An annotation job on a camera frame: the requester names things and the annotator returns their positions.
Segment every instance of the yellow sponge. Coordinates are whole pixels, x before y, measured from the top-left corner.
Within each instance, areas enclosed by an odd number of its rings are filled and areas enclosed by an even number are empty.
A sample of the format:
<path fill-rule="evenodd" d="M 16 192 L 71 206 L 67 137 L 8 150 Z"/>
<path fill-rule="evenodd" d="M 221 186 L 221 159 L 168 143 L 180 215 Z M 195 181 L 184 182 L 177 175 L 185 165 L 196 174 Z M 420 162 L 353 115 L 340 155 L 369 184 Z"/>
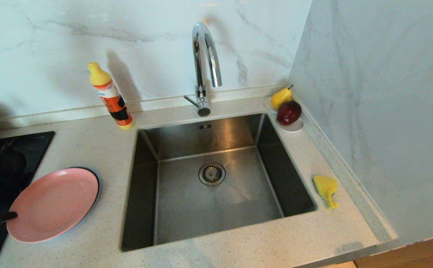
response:
<path fill-rule="evenodd" d="M 314 181 L 317 192 L 327 203 L 327 208 L 333 209 L 339 207 L 339 204 L 332 201 L 332 195 L 337 190 L 337 180 L 326 176 L 314 176 L 312 180 Z"/>

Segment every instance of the bottle label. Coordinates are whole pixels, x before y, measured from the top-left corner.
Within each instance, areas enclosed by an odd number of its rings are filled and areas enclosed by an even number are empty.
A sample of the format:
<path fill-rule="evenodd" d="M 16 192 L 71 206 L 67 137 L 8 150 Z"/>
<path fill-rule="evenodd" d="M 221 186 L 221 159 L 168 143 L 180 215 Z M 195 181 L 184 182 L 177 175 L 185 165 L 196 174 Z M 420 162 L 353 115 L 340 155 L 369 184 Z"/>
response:
<path fill-rule="evenodd" d="M 132 122 L 132 116 L 126 103 L 112 80 L 105 85 L 94 86 L 94 88 L 118 125 L 128 125 Z"/>

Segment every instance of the pear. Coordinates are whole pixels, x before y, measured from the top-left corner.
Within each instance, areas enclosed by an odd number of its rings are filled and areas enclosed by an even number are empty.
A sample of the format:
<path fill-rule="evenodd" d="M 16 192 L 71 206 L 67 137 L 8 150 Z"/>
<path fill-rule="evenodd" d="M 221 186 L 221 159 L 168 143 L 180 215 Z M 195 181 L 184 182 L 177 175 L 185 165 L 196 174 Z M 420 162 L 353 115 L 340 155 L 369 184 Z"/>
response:
<path fill-rule="evenodd" d="M 271 97 L 271 104 L 273 105 L 274 109 L 279 109 L 281 104 L 283 104 L 284 102 L 289 102 L 291 100 L 292 87 L 293 85 L 291 85 L 290 87 L 285 87 Z"/>

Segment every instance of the speckled countertop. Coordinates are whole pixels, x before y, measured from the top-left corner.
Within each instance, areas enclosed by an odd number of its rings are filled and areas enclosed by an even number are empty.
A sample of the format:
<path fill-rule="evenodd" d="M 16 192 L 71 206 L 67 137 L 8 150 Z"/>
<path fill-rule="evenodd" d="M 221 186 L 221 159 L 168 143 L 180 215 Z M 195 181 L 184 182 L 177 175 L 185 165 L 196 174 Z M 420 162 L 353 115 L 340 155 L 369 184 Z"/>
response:
<path fill-rule="evenodd" d="M 264 98 L 212 103 L 206 119 L 265 112 Z M 192 106 L 139 112 L 136 127 L 120 130 L 111 117 L 43 124 L 0 132 L 1 137 L 55 131 L 35 180 L 57 169 L 85 166 L 100 178 L 93 210 L 56 239 L 22 244 L 8 236 L 0 267 L 295 267 L 378 244 L 379 241 L 342 185 L 329 211 L 311 182 L 313 175 L 336 178 L 305 129 L 278 130 L 317 210 L 136 251 L 120 250 L 126 198 L 138 128 L 202 121 Z"/>

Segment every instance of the faucet spout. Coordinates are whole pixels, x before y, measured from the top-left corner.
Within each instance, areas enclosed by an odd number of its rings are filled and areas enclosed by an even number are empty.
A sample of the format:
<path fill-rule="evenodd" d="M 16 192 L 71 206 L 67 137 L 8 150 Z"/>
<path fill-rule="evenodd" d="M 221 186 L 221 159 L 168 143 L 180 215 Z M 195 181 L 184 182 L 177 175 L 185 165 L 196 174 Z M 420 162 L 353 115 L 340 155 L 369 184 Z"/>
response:
<path fill-rule="evenodd" d="M 206 117 L 210 114 L 210 104 L 208 104 L 208 98 L 206 96 L 206 85 L 203 83 L 200 46 L 203 46 L 203 50 L 205 50 L 206 52 L 208 66 L 210 67 L 212 84 L 214 87 L 221 86 L 221 74 L 220 64 L 218 63 L 218 55 L 215 49 L 215 43 L 213 42 L 210 31 L 202 22 L 197 22 L 193 27 L 192 46 L 196 74 L 196 102 L 192 103 L 198 107 L 198 115 L 200 115 L 201 117 Z"/>

